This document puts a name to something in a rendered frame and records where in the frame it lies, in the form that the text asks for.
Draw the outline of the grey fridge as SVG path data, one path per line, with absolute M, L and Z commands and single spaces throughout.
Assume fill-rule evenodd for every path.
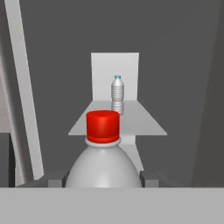
M 189 184 L 205 166 L 198 141 L 224 0 L 18 1 L 45 170 L 69 168 L 85 147 L 70 129 L 92 99 L 92 54 L 137 53 L 139 101 L 164 128 L 137 138 L 143 166 Z

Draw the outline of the red-capped clear water bottle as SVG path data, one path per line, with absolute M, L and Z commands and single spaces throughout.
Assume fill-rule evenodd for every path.
M 87 148 L 71 168 L 66 188 L 141 187 L 141 180 L 127 153 L 119 146 L 120 115 L 112 110 L 86 114 Z

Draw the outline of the pale grey freezer door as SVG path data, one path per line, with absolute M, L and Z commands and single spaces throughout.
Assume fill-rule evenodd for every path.
M 13 184 L 42 178 L 44 166 L 19 0 L 0 0 L 0 133 L 10 135 Z

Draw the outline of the teal-capped clear water bottle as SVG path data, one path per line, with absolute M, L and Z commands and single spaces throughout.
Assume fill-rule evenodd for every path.
M 124 84 L 120 75 L 111 84 L 111 109 L 120 115 L 124 113 Z

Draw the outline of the white freezer shelf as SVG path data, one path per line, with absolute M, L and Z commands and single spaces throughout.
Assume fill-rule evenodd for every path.
M 69 136 L 86 135 L 86 113 L 93 110 L 110 109 L 110 101 L 92 101 L 75 125 L 71 128 Z M 139 101 L 126 101 L 124 114 L 120 119 L 120 133 L 125 136 L 166 136 L 165 130 L 151 116 Z

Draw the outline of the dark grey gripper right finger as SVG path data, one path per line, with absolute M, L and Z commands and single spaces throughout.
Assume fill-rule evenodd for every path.
M 140 171 L 142 186 L 150 187 L 188 187 L 188 183 L 182 183 L 168 177 L 163 171 Z

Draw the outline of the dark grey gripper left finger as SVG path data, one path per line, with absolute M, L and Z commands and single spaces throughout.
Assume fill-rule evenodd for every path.
M 46 172 L 40 179 L 27 182 L 25 184 L 20 185 L 20 187 L 22 188 L 28 188 L 28 187 L 63 188 L 66 185 L 68 174 L 69 174 L 69 171 Z

